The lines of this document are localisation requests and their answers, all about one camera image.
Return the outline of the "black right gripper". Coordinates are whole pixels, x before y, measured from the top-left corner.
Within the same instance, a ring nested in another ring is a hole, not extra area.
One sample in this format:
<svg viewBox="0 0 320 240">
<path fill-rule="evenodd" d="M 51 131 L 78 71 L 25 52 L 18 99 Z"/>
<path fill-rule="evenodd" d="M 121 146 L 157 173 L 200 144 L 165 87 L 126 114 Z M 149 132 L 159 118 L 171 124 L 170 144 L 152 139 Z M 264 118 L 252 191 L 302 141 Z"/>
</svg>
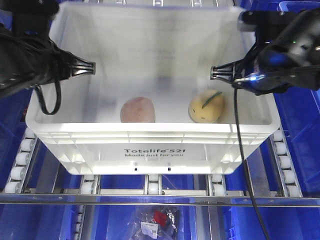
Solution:
<svg viewBox="0 0 320 240">
<path fill-rule="evenodd" d="M 263 95 L 291 87 L 320 88 L 320 10 L 244 12 L 255 43 L 242 60 L 212 66 L 210 80 L 232 82 Z"/>
</svg>

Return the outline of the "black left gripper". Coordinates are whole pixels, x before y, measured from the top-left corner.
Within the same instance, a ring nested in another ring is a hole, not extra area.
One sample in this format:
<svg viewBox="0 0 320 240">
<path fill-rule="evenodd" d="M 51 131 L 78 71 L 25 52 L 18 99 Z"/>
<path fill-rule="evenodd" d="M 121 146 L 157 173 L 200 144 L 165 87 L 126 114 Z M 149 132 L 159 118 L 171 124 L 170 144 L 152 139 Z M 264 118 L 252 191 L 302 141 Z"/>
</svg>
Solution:
<svg viewBox="0 0 320 240">
<path fill-rule="evenodd" d="M 0 28 L 0 96 L 13 95 L 35 85 L 96 74 L 96 63 L 63 51 L 50 39 L 15 36 Z"/>
</svg>

